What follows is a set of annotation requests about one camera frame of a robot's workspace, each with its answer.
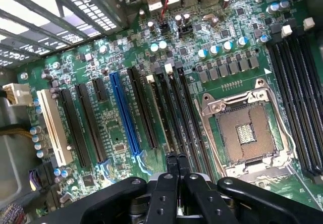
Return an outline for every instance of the white pci slot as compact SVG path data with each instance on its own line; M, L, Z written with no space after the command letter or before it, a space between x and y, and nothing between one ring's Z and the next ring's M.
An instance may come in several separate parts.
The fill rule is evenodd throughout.
M65 166L72 162L73 158L71 152L66 149L67 138L56 102L51 98L47 89L37 91L37 96L58 166Z

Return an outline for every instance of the power connector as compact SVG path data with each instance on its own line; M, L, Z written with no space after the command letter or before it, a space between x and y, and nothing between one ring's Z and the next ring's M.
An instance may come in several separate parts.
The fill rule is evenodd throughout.
M8 106L33 106L29 85L11 83L4 85L3 90L8 95Z

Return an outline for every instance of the pcie x1 slot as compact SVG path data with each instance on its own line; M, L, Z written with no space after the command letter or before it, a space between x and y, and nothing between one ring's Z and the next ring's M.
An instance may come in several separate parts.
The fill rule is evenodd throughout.
M100 131L96 120L94 118L94 112L92 109L90 97L88 95L85 84L77 84L75 90L78 99L81 103L82 110L85 115L86 123L89 127L90 139L95 149L95 157L98 163L104 162L107 159L105 148L102 142Z
M140 82L139 73L136 67L131 67L127 69L127 72L137 101L140 117L143 123L148 144L151 149L157 148L158 141L156 138L155 130L152 125L151 117L149 115L149 109L146 106L147 101L145 100L145 97L144 97L144 91Z
M64 132L60 113L55 100L47 89L37 91L37 97L42 107L48 135L59 167L73 161L72 154L66 149L68 143Z
M110 80L114 96L116 98L118 110L122 120L122 124L126 131L126 136L133 156L140 154L140 145L138 142L135 126L131 119L130 111L128 108L127 99L122 87L121 78L118 72L110 73Z
M170 129L170 125L168 124L168 120L167 120L167 116L166 116L166 110L164 108L163 105L163 101L160 95L160 92L158 90L158 86L156 84L156 82L150 82L155 100L156 100L156 106L158 108L158 112L161 118L161 123L163 124L163 128L165 131L165 137L167 139L167 142L170 145L170 149L172 150L172 152L176 152L176 147L175 147L175 143L173 141L172 138L172 134L171 134L171 129Z
M107 100L107 93L105 90L103 79L97 78L92 79L92 84L94 88L94 92L96 94L96 98L98 102L103 102Z
M82 134L82 128L80 122L78 121L78 116L75 111L71 93L68 89L62 89L59 91L59 95L62 101L67 124L70 128L71 136L77 156L80 161L80 165L81 167L90 166L90 156L86 148L86 143Z
M173 106L173 103L172 103L172 100L171 100L171 95L168 91L168 86L167 86L167 82L164 78L164 75L163 73L159 73L159 74L156 74L157 75L157 78L160 82L160 86L161 86L161 89L163 91L163 95L164 95L164 98L165 98L165 102L166 102L166 105L171 113L171 117L172 117L172 121L173 121L173 126L174 126L174 135L175 135L175 139L177 141L177 144L178 144L178 148L180 149L181 152L185 153L186 156L188 156L188 152L186 150L186 145L185 145L185 142L181 136L181 127L179 125L179 122L178 122L178 119L177 119L177 116L175 115L175 108Z
M189 124L189 118L186 115L183 100L182 100L182 96L181 96L181 93L179 91L179 88L178 88L174 73L168 73L168 78L169 78L173 93L175 95L175 101L176 101L176 103L178 105L181 118L183 120L184 132L185 132L185 135L186 135L186 137L188 139L188 143L189 143L188 146L189 146L190 152L192 153L192 156L193 156L194 165L196 167L196 170L200 173L202 171L201 164L200 164L200 161L199 161L198 156L197 156L197 149L196 149L196 146L195 146L195 143L194 143L193 134L192 134L192 131L191 131L189 125L188 125Z
M195 110L194 110L192 99L191 99L191 94L190 94L190 91L188 89L188 85L187 85L187 82L186 82L186 78L185 78L183 68L178 68L177 73L178 73L178 77L179 77L181 85L182 85L182 89L183 89L183 92L184 92L184 97L185 97L185 100L186 100L186 105L188 107L188 113L189 113L190 118L192 120L193 128L194 128L194 131L195 131L195 136L197 138L198 145L199 145L199 147L201 149L203 160L206 163L205 166L206 166L207 175L209 175L210 178L213 181L215 181L215 177L214 177L210 162L208 160L207 151L206 151L205 143L203 141L201 129L200 129L200 127L198 125L198 121L196 119Z

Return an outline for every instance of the motherboard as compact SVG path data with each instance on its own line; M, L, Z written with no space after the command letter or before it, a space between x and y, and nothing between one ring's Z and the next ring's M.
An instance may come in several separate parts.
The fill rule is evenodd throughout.
M39 215L149 180L170 152L214 182L237 177L322 209L323 64L310 22L303 0L201 2L162 18L149 5L127 30L18 67L35 154L59 186Z

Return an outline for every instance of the green circuit board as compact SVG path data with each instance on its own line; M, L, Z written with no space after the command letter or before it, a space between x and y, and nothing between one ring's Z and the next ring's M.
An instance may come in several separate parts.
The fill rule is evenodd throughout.
M17 69L19 83L29 84L34 98L36 98L36 91L50 88L48 81L41 79L41 74L44 72L44 69L49 70L50 74L60 83L61 89L70 89L80 122L85 122L85 116L77 100L74 87L80 83L84 83L87 86L95 120L99 125L108 158L106 171L102 171L100 166L96 164L94 150L89 141L90 136L84 128L83 132L92 166L81 168L76 153L72 151L75 161L70 164L70 167L73 169L74 183L68 185L65 181L60 182L62 193L69 192L72 200L75 201L124 178L138 176L148 180L149 176L153 173L164 172L166 170L165 155L169 149L162 131L162 123L159 120L155 107L151 87L148 83L144 84L146 103L159 143L157 149L151 149L149 147L144 133L138 105L126 71L131 66L137 66L140 69L140 75L145 78L147 75L154 73L152 69L156 64L163 68L167 63L180 62L184 68L191 98L192 100L197 100L199 105L202 105L203 95L205 93L211 94L216 99L228 97L253 89L256 80L262 78L273 90L277 97L278 105L282 108L282 100L268 51L265 46L256 42L254 25L257 25L257 29L261 30L263 34L269 35L270 26L266 24L267 18L271 18L272 23L281 24L287 19L294 18L298 25L302 25L303 20L307 18L307 13L303 0L296 2L289 0L291 7L288 13L276 13L274 15L266 13L268 5L277 1L279 0L263 0L262 3L258 4L255 0L231 0L230 6L225 10L222 9L221 5L206 8L201 5L196 5L189 8L171 10L165 15L164 20L170 26L170 32L165 34L162 34L158 29L159 18L148 16L147 19L142 20L138 17L128 30L19 67ZM193 32L179 38L174 17L177 14L186 13L190 15ZM210 26L210 21L203 20L203 16L211 13L220 19L220 22L214 28ZM156 31L154 33L151 33L147 28L148 21L155 23ZM236 44L237 39L241 36L248 38L248 43L243 48L238 47ZM153 53L150 49L151 45L154 43L158 44L162 40L167 43L167 49ZM312 52L317 62L317 70L322 78L323 64L320 63L320 54L313 35L311 40ZM222 50L222 46L226 41L233 43L233 48L230 52ZM216 56L212 56L209 53L209 49L213 45L218 45L221 48ZM102 46L106 46L107 48L104 53L100 52ZM207 52L206 58L204 59L198 56L198 51L201 49L205 49ZM81 55L90 55L91 58L84 61ZM220 65L235 62L237 61L237 55L239 55L240 59L256 57L259 64L258 67L232 75L228 74L226 77L219 77L215 80L209 77L206 82L201 81L200 72L208 72L211 69L216 69ZM59 69L53 68L55 62L60 63ZM106 70L107 74L102 74L102 69ZM128 139L109 78L109 73L111 72L119 72L122 78L128 107L142 150L136 157L131 155L128 146ZM22 73L28 74L27 80L20 78ZM91 80L94 78L103 79L109 98L107 101L97 101L91 83ZM66 116L59 99L57 103L65 133L68 141L71 142L72 139ZM267 103L264 108L277 149L282 149L283 146L272 105ZM41 117L36 114L34 107L28 108L28 112L33 126L43 124ZM216 120L210 119L210 125L217 144L220 162L223 165L228 165L229 160L225 153ZM221 174L216 168L214 155L212 154L204 131L202 134L203 140L206 143L209 162L214 172L214 178L217 180L221 178ZM45 136L45 139L47 140L46 144L50 147L48 136ZM121 145L124 146L124 150L116 151L116 146ZM198 152L198 158L202 159L200 152ZM255 184L314 208L322 208L322 187L312 184L310 179L303 176L298 160L292 160L292 166L295 173L289 173L288 175L276 178L259 179ZM88 178L89 176L92 176L93 179L93 181L90 181L90 184L84 181L84 178Z

